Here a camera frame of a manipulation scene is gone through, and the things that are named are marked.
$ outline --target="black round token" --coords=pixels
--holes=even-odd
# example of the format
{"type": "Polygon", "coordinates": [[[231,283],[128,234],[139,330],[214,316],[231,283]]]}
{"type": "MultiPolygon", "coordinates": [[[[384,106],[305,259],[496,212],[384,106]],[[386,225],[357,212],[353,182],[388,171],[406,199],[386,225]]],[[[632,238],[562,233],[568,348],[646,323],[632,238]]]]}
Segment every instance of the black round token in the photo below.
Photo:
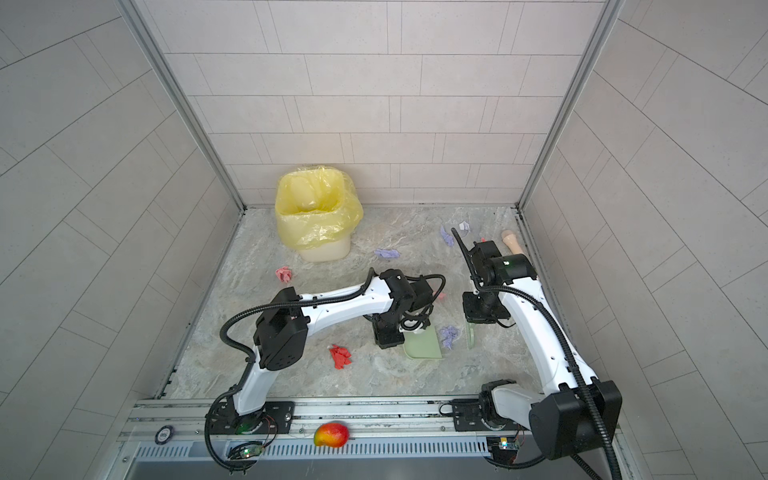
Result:
{"type": "Polygon", "coordinates": [[[158,445],[165,445],[172,436],[174,436],[174,427],[166,425],[154,434],[154,442],[158,445]]]}

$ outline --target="green dustpan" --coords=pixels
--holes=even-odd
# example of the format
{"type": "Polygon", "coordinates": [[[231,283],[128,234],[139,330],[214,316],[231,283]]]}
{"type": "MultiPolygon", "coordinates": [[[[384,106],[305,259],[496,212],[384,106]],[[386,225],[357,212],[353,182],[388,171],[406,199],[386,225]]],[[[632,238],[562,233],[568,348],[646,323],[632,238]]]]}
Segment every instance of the green dustpan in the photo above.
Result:
{"type": "Polygon", "coordinates": [[[406,338],[406,355],[412,359],[441,359],[440,343],[437,340],[435,327],[428,326],[423,333],[403,332],[406,338]]]}

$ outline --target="metal corner post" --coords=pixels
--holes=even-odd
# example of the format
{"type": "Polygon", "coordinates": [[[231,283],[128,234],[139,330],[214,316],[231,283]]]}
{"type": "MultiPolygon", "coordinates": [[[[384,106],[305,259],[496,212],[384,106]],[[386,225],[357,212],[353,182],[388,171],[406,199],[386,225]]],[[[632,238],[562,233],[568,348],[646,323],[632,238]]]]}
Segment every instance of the metal corner post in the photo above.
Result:
{"type": "Polygon", "coordinates": [[[154,40],[151,32],[149,31],[149,28],[147,27],[147,24],[144,22],[144,18],[138,11],[138,8],[136,8],[134,0],[115,1],[118,5],[120,13],[123,15],[123,18],[128,25],[128,28],[133,33],[134,38],[136,38],[136,42],[141,47],[141,50],[144,52],[144,55],[150,62],[154,72],[160,79],[160,83],[163,85],[163,88],[165,88],[168,96],[170,96],[170,99],[176,106],[176,110],[179,112],[181,119],[187,125],[187,128],[192,134],[193,139],[200,147],[200,151],[203,152],[203,156],[205,156],[210,165],[214,168],[216,175],[224,183],[224,186],[227,187],[230,196],[237,205],[237,208],[242,213],[245,210],[245,203],[240,197],[240,193],[237,191],[237,188],[232,183],[229,174],[227,174],[227,171],[224,169],[224,165],[222,164],[221,159],[216,153],[214,146],[211,144],[210,139],[203,129],[202,124],[197,119],[192,106],[187,100],[187,96],[182,92],[179,82],[177,81],[176,77],[174,77],[173,72],[170,70],[170,66],[165,61],[163,52],[157,46],[157,42],[154,40]]]}
{"type": "Polygon", "coordinates": [[[563,128],[565,127],[565,121],[576,106],[576,100],[578,100],[581,91],[584,90],[584,85],[587,83],[590,72],[594,67],[595,62],[600,55],[600,50],[603,48],[608,35],[611,33],[611,29],[616,22],[619,10],[624,0],[606,0],[603,9],[600,13],[597,23],[592,31],[592,36],[587,43],[587,47],[584,50],[584,54],[581,56],[578,66],[576,67],[576,73],[571,79],[571,84],[568,85],[568,90],[563,97],[563,101],[560,104],[557,116],[554,118],[554,123],[547,133],[547,138],[544,145],[541,147],[538,159],[533,166],[531,176],[525,183],[523,193],[520,196],[520,200],[517,202],[518,212],[522,215],[525,206],[531,199],[536,182],[541,176],[541,172],[544,170],[544,165],[552,155],[554,146],[557,144],[563,128]]]}

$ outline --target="wall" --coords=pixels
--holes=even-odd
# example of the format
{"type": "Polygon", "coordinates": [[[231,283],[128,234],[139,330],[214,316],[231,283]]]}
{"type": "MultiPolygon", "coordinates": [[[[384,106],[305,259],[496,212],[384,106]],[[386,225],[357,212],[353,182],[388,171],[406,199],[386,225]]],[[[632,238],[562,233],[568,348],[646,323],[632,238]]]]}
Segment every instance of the wall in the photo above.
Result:
{"type": "Polygon", "coordinates": [[[627,0],[525,205],[646,478],[768,472],[766,31],[766,2],[627,0]]]}
{"type": "Polygon", "coordinates": [[[247,204],[315,163],[363,203],[517,201],[603,6],[137,5],[247,204]]]}
{"type": "Polygon", "coordinates": [[[238,211],[111,0],[1,3],[0,58],[0,477],[83,478],[238,211]]]}

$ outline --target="yellow trash bag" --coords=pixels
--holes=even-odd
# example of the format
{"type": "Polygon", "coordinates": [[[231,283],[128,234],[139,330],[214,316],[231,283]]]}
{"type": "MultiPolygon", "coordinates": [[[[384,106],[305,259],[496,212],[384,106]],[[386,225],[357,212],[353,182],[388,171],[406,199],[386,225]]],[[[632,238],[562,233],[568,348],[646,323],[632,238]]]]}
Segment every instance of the yellow trash bag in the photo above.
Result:
{"type": "Polygon", "coordinates": [[[362,205],[349,175],[322,165],[304,167],[283,175],[277,183],[275,199],[277,233],[288,247],[298,250],[305,260],[323,261],[336,258],[307,258],[303,251],[328,243],[346,245],[362,219],[362,205]]]}

